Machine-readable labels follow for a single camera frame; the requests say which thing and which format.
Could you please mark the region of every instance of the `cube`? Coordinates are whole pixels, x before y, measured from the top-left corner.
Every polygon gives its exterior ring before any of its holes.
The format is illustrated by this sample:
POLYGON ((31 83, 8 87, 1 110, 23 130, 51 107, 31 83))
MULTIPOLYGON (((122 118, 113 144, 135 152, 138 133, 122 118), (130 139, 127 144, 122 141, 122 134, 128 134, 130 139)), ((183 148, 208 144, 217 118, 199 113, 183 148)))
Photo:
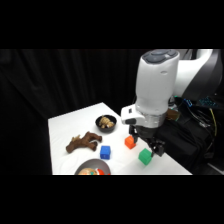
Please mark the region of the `cube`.
POLYGON ((139 160, 147 166, 152 160, 151 156, 152 156, 152 153, 149 150, 144 149, 139 154, 139 160))
POLYGON ((134 138, 132 136, 129 136, 128 138, 125 139, 125 145, 129 148, 129 149, 133 149, 136 144, 134 143, 134 138))
POLYGON ((110 154, 111 154, 111 150, 110 150, 110 146, 102 146, 101 147, 101 151, 100 151, 100 158, 101 159, 110 159, 110 154))

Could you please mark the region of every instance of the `green cube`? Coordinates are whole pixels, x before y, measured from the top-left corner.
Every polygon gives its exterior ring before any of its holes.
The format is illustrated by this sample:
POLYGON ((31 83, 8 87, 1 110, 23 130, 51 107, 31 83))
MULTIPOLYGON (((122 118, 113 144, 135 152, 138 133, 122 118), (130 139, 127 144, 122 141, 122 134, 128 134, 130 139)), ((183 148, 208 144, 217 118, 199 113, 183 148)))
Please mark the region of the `green cube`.
POLYGON ((152 153, 147 150, 147 149, 144 149, 142 152, 140 152, 139 154, 139 160, 141 162, 143 162, 146 166, 149 165, 149 163, 151 162, 152 160, 152 153))

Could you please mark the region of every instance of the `blue cube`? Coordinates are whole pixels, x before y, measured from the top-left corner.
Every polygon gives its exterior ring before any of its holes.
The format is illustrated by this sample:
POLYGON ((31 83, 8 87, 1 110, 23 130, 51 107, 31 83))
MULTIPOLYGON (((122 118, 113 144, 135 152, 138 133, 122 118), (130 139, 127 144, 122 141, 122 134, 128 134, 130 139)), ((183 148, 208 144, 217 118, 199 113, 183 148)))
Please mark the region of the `blue cube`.
POLYGON ((100 158, 101 159, 110 159, 110 146, 102 146, 100 151, 100 158))

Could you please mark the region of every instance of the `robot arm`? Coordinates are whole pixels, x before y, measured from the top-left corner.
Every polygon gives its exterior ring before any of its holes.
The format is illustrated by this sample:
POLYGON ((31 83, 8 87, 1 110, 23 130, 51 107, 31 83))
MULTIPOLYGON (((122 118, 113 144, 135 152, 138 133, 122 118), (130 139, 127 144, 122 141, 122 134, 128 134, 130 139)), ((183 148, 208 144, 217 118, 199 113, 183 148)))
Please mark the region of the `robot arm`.
POLYGON ((214 93, 222 78, 218 49, 200 49, 196 60, 179 59, 176 50, 144 54, 138 68, 136 104, 121 112, 122 123, 130 125, 135 142, 140 137, 159 156, 164 153, 164 143, 154 135, 165 121, 170 97, 175 94, 198 100, 214 93))

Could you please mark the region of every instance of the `black curtain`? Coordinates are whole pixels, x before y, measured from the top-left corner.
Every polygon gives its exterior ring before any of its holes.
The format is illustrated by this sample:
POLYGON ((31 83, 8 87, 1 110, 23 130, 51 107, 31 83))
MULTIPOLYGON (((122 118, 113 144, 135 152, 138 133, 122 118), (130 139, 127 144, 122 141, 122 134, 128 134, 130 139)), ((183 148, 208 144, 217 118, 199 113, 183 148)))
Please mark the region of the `black curtain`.
POLYGON ((104 102, 120 114, 151 49, 1 49, 1 174, 51 174, 48 119, 104 102))

